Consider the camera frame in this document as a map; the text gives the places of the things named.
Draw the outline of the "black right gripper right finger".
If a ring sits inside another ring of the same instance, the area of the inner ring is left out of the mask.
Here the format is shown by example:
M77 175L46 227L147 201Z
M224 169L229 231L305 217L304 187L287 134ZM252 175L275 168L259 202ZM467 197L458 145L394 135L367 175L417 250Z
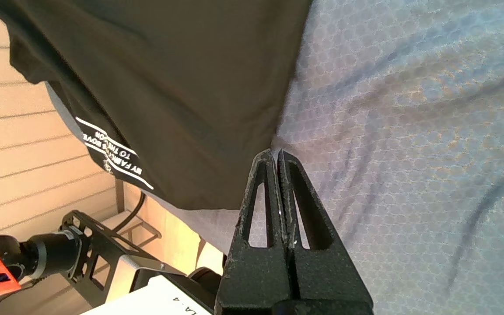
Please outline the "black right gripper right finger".
M280 151L288 303L296 315L371 315L372 297L300 160Z

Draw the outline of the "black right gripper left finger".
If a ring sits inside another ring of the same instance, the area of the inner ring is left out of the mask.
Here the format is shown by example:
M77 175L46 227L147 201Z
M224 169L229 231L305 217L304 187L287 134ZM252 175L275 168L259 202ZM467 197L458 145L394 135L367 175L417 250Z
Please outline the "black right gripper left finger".
M252 162L224 274L215 300L217 315L271 315L274 305L292 300L291 260L298 243L296 207L290 196L286 152L264 150ZM258 187L265 195L266 247L250 245Z

